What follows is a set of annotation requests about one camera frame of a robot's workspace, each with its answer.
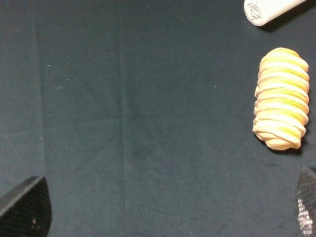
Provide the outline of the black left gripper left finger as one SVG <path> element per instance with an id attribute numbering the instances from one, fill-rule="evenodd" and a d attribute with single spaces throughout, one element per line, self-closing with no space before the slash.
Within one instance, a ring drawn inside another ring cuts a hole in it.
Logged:
<path id="1" fill-rule="evenodd" d="M 31 176 L 0 197 L 1 237 L 46 237 L 52 222 L 47 180 Z"/>

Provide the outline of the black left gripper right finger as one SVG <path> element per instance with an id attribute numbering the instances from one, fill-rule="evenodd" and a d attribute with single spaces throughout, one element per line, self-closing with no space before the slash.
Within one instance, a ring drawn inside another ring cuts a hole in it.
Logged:
<path id="1" fill-rule="evenodd" d="M 297 221 L 305 237 L 316 236 L 316 172 L 303 167 L 297 182 Z"/>

